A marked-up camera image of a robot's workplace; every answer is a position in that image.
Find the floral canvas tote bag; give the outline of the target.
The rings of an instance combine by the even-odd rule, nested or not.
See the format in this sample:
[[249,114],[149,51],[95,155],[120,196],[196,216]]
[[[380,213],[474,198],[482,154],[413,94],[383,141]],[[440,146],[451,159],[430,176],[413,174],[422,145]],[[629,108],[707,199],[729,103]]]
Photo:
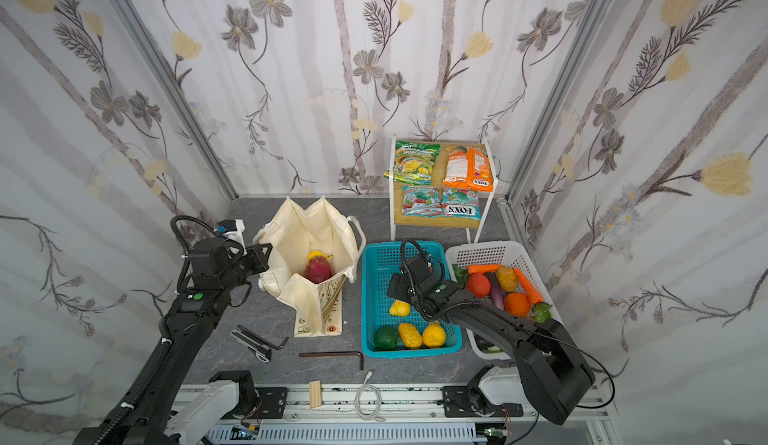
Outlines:
[[[342,290],[356,281],[367,237],[359,220],[341,214],[322,197],[304,208],[288,198],[252,243],[271,244],[269,270],[259,287],[295,310],[296,337],[338,336],[343,331]],[[309,253],[325,253],[334,275],[314,284],[303,277]]]

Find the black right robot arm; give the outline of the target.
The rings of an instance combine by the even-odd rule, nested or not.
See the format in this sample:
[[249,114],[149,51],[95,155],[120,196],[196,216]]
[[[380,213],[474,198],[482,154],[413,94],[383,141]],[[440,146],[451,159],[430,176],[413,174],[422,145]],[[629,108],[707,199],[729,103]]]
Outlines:
[[413,305],[429,322],[470,330],[512,357],[528,402],[553,424],[564,424],[595,383],[586,354],[560,322],[538,323],[488,305],[446,279],[430,257],[403,259],[387,295]]

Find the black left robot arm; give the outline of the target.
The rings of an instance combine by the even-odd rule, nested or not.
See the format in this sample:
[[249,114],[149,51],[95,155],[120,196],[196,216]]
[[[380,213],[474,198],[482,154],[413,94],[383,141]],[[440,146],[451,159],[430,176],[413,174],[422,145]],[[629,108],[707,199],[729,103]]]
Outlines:
[[172,431],[172,405],[199,350],[232,305],[232,291],[269,270],[273,246],[222,236],[186,251],[176,298],[159,321],[160,339],[133,384],[100,425],[76,444],[197,444],[206,433]]

